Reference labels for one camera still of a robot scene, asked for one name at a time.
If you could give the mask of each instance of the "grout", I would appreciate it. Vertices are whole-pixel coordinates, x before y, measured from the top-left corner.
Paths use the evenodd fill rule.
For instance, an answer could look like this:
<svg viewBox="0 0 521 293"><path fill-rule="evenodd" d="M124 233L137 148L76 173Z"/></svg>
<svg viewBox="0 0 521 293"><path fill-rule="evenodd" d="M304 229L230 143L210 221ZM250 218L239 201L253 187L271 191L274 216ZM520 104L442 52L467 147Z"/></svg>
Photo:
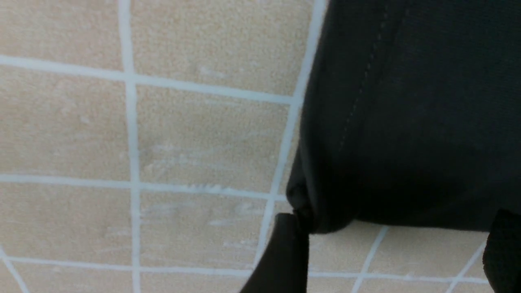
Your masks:
<svg viewBox="0 0 521 293"><path fill-rule="evenodd" d="M105 271L132 271L132 266L129 265L113 265L105 263L89 263L89 262L75 262L75 261L56 261L56 260L42 260L32 258L6 257L7 260L19 263L53 265L64 267L87 268L90 270L105 270Z"/></svg>
<svg viewBox="0 0 521 293"><path fill-rule="evenodd" d="M27 288L26 283L23 281L20 274L18 274L18 271L16 271L15 266L13 265L13 263L11 263L10 260L8 260L7 255L5 254L2 246L0 246L0 259L2 259L5 266L7 267L7 270L11 273L11 275L13 275L13 278L15 279L15 281L18 283L18 286L20 287L20 291L22 291L22 293L30 293L29 289Z"/></svg>
<svg viewBox="0 0 521 293"><path fill-rule="evenodd" d="M57 177L57 176L38 176L38 175L18 175L18 174L0 174L0 182L6 183L35 183L35 184L49 184L49 185L69 185L80 187L95 187L95 188L115 188L115 189L130 189L131 183L129 181L115 181L115 180L96 180L96 179L80 179L71 177ZM248 190L238 190L232 188L222 188L216 185L171 185L171 184L155 184L155 183L140 183L141 190L149 191L168 191L174 193L208 193L221 194L224 196L244 197L253 199L268 200L271 197L269 193L255 192ZM285 196L278 194L275 196L275 201L285 201Z"/></svg>
<svg viewBox="0 0 521 293"><path fill-rule="evenodd" d="M320 34L322 33L322 16L327 8L327 0L314 0L313 11L311 14L311 21L309 22L309 29L307 33L306 52L302 60L299 78L297 80L293 97L298 97L304 100L306 93L307 81L311 74L313 61L315 60L315 53L317 52Z"/></svg>
<svg viewBox="0 0 521 293"><path fill-rule="evenodd" d="M293 102L293 98L290 96L234 89L222 86L212 86L208 84L179 81L163 77L138 75L134 73L134 70L130 72L125 69L125 72L121 72L116 70L91 68L73 64L64 64L47 60L13 57L2 54L0 54L0 65L32 69L44 72L53 72L57 74L87 76L113 81L127 81L129 79L132 79L136 84L156 86L161 88L172 88L177 90L205 94L224 95L252 101L270 102L277 104L291 104Z"/></svg>
<svg viewBox="0 0 521 293"><path fill-rule="evenodd" d="M299 105L293 103L288 111L288 118L286 121L286 127L282 135L282 142L280 143L279 158L277 161L277 167L275 168L275 174L273 175L273 181L271 182L270 194L278 194L279 187L284 175L284 167L288 162L288 156L291 150L291 142L293 140L293 133L299 119Z"/></svg>
<svg viewBox="0 0 521 293"><path fill-rule="evenodd" d="M130 158L130 214L132 217L132 287L133 293L141 293L140 255L141 255L141 199L139 179L138 148L138 94L134 80L134 57L132 52L131 0L118 1L118 24L121 38L121 55L125 73L125 92L127 108L128 147Z"/></svg>
<svg viewBox="0 0 521 293"><path fill-rule="evenodd" d="M248 90L234 89L222 86L212 86L210 84L200 84L189 81L180 81L164 77L154 77L145 75L135 75L136 82L148 86L161 88L172 88L182 91L190 91L204 94L225 95L237 97L239 99L270 102L277 104L290 104L292 97L286 95L269 94L264 92L254 92Z"/></svg>
<svg viewBox="0 0 521 293"><path fill-rule="evenodd" d="M474 252L474 254L472 255L472 257L470 257L470 259L468 260L468 262L465 264L465 266L463 267L463 269L460 271L460 273L454 278L454 280L452 281L451 285L449 286L449 288L447 289L447 291L445 293L452 293L452 290L454 290L454 288L456 287L456 285L461 282L461 279L465 276L465 274L468 272L468 270L470 270L470 268L472 267L472 265L474 265L474 263L476 262L476 260L479 258L479 255L485 250L485 247L487 246L487 242L486 241L483 241L483 243L478 247L478 249L476 250L476 252Z"/></svg>
<svg viewBox="0 0 521 293"><path fill-rule="evenodd" d="M369 250L369 253L367 254L367 257L365 259L364 265L362 266L362 271L360 272L360 276L356 279L355 284L353 285L353 289L351 290L351 293L357 293L360 289L360 286L362 285L362 282L364 281L364 278L367 277L369 274L367 271L369 271L369 266L371 265L371 261L375 257L376 251L378 250L378 247L380 246L380 243L382 243L383 238L386 236L387 231L389 230L388 226L383 226L380 230L380 233L378 233L378 236L376 236L375 242L371 246L371 249Z"/></svg>
<svg viewBox="0 0 521 293"><path fill-rule="evenodd" d="M255 259L253 261L253 267L257 267L257 264L259 263L263 255L264 247L267 244L266 239L268 238L269 224L271 223L271 219L273 218L274 209L275 201L273 199L269 199L266 202L266 207L264 208L264 216L260 224L261 227L257 243L257 250L255 251Z"/></svg>
<svg viewBox="0 0 521 293"><path fill-rule="evenodd" d="M36 175L15 175L0 174L0 182L12 183L41 183L51 185L71 185L84 187L99 188L130 188L128 181L112 181L112 180L92 180L78 179L70 177L54 177L54 176L36 176Z"/></svg>
<svg viewBox="0 0 521 293"><path fill-rule="evenodd" d="M14 57L0 54L0 65L32 69L57 74L87 76L114 81L124 81L125 74L117 70L91 68L33 58Z"/></svg>
<svg viewBox="0 0 521 293"><path fill-rule="evenodd" d="M32 258L19 258L9 257L0 254L0 259L8 262L19 262L29 264L40 264L40 265L53 265L63 267L77 267L88 270L106 270L106 271L124 271L132 272L133 266L130 265L113 265L113 264L102 264L102 263L86 263L86 262L74 262L74 261L56 261L56 260L43 260L43 259L32 259ZM147 267L142 266L139 268L140 272L144 273L185 273L185 274L201 274L201 275L213 275L213 276L237 276L237 277L248 277L251 275L252 270L233 270L227 268L205 268L205 267ZM439 278L439 277L411 277L402 275L390 275L390 274L362 274L362 273L334 273L334 272L309 272L309 277L312 278L358 278L363 276L367 279L395 279L404 280L410 282L432 282L432 283L450 283L457 277ZM476 283L476 284L488 284L486 279L480 278L461 278L460 283Z"/></svg>
<svg viewBox="0 0 521 293"><path fill-rule="evenodd" d="M223 194L234 197L244 197L253 199L269 199L269 193L237 190L232 188L223 188L219 185L170 185L170 184L152 184L141 183L141 189L150 191L169 191L176 193L209 193L209 194Z"/></svg>
<svg viewBox="0 0 521 293"><path fill-rule="evenodd" d="M304 102L304 94L307 87L307 81L311 68L313 66L313 60L315 59L315 53L317 50L318 40L320 38L320 32L322 27L322 13L326 9L325 0L315 0L313 4L313 12L311 22L309 23L309 30L306 43L306 52L302 60L301 70L293 97L290 102L290 109L288 111L288 117L286 120L286 127L284 134L282 135L282 142L280 144L279 158L277 161L277 167L273 175L273 181L271 182L270 199L266 202L264 209L264 216L261 222L259 231L257 250L255 252L254 267L257 266L264 252L266 245L266 239L268 238L269 224L273 218L275 209L275 201L282 201L279 199L278 190L284 176L284 168L288 162L288 156L291 150L291 143L293 140L295 127L298 127L297 121L299 119L299 108Z"/></svg>
<svg viewBox="0 0 521 293"><path fill-rule="evenodd" d="M141 272L146 273L184 273L210 276L235 276L248 277L251 270L233 270L229 268L206 268L206 267L141 267Z"/></svg>

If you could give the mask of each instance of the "beige tile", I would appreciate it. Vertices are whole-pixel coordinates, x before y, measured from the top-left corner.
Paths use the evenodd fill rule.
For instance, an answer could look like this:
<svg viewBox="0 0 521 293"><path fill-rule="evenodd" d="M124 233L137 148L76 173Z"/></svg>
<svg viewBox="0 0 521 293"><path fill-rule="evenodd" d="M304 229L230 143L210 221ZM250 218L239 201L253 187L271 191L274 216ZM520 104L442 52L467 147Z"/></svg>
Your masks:
<svg viewBox="0 0 521 293"><path fill-rule="evenodd" d="M489 284L459 283L452 293L494 293Z"/></svg>
<svg viewBox="0 0 521 293"><path fill-rule="evenodd" d="M197 274L141 274L142 293L237 293L247 278Z"/></svg>
<svg viewBox="0 0 521 293"><path fill-rule="evenodd" d="M31 293L129 293L132 272L15 263Z"/></svg>
<svg viewBox="0 0 521 293"><path fill-rule="evenodd" d="M142 194L141 265L251 268L264 200Z"/></svg>
<svg viewBox="0 0 521 293"><path fill-rule="evenodd" d="M481 253L476 262L470 267L468 272L465 274L466 277L487 279L483 270L483 253Z"/></svg>
<svg viewBox="0 0 521 293"><path fill-rule="evenodd" d="M295 129L293 130L293 138L291 139L290 153L288 154L288 160L286 161L286 166L284 166L284 173L282 173L282 180L281 180L280 186L279 186L279 194L286 193L286 186L288 185L288 180L290 179L291 167L293 166L293 161L295 160L296 150L297 150L297 147L299 146L301 116L302 116L302 110L299 111L299 117L296 121Z"/></svg>
<svg viewBox="0 0 521 293"><path fill-rule="evenodd" d="M0 260L0 284L3 293L20 293L20 286L4 263Z"/></svg>
<svg viewBox="0 0 521 293"><path fill-rule="evenodd" d="M140 0L132 6L136 71L292 95L306 49L305 0Z"/></svg>
<svg viewBox="0 0 521 293"><path fill-rule="evenodd" d="M131 264L128 190L0 183L0 194L7 255Z"/></svg>
<svg viewBox="0 0 521 293"><path fill-rule="evenodd" d="M0 173L129 179L125 86L0 66Z"/></svg>
<svg viewBox="0 0 521 293"><path fill-rule="evenodd" d="M141 180L269 192L288 106L138 87Z"/></svg>
<svg viewBox="0 0 521 293"><path fill-rule="evenodd" d="M448 283L365 279L358 293L445 293Z"/></svg>
<svg viewBox="0 0 521 293"><path fill-rule="evenodd" d="M369 272L453 277L486 237L485 233L468 231L392 227L380 244Z"/></svg>
<svg viewBox="0 0 521 293"><path fill-rule="evenodd" d="M314 278L307 280L307 293L351 293L356 279Z"/></svg>
<svg viewBox="0 0 521 293"><path fill-rule="evenodd" d="M275 204L274 217L280 212L291 212L287 202ZM268 236L274 221L271 221ZM311 235L309 239L309 270L312 272L349 272L362 270L365 259L381 227L353 222L345 229L328 235Z"/></svg>
<svg viewBox="0 0 521 293"><path fill-rule="evenodd" d="M121 70L116 0L2 0L0 54Z"/></svg>

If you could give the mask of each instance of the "tiled floor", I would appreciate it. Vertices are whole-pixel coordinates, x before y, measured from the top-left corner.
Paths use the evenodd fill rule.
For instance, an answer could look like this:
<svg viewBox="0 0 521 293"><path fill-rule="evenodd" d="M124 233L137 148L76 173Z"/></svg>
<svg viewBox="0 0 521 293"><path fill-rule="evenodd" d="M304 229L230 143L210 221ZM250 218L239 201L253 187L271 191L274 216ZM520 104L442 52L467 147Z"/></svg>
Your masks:
<svg viewBox="0 0 521 293"><path fill-rule="evenodd" d="M4 0L0 287L232 293L298 141L325 0ZM354 223L309 292L490 293L486 235Z"/></svg>

